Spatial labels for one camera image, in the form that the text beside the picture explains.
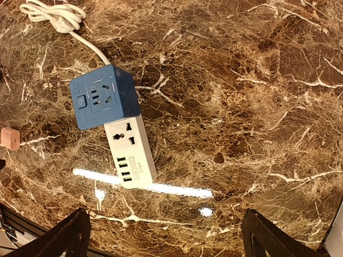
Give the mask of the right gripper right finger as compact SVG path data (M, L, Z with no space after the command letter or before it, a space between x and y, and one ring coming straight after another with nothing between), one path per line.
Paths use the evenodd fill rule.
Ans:
M261 213L247 209L241 225L246 256L321 256L284 233Z

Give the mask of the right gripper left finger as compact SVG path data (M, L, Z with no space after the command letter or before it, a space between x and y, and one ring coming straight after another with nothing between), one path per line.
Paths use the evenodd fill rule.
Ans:
M90 216L79 208L34 241L6 256L86 256L91 233Z

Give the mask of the white power strip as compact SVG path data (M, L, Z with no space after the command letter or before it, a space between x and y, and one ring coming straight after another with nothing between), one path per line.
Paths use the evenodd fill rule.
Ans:
M156 168L142 116L104 124L110 151L124 188L150 186Z

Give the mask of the pink cube charger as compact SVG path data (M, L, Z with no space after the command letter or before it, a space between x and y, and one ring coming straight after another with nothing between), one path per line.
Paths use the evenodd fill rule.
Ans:
M10 127L1 129L1 146L15 151L20 148L20 132Z

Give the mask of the dark blue cube plug adapter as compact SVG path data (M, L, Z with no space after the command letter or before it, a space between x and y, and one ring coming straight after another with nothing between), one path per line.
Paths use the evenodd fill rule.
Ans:
M133 76L118 67L98 68L71 80L69 86L80 130L140 115Z

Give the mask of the black front rail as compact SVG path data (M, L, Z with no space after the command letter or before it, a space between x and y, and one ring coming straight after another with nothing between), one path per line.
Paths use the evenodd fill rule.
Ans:
M17 245L24 245L44 235L48 229L23 217L1 203L1 227L7 230Z

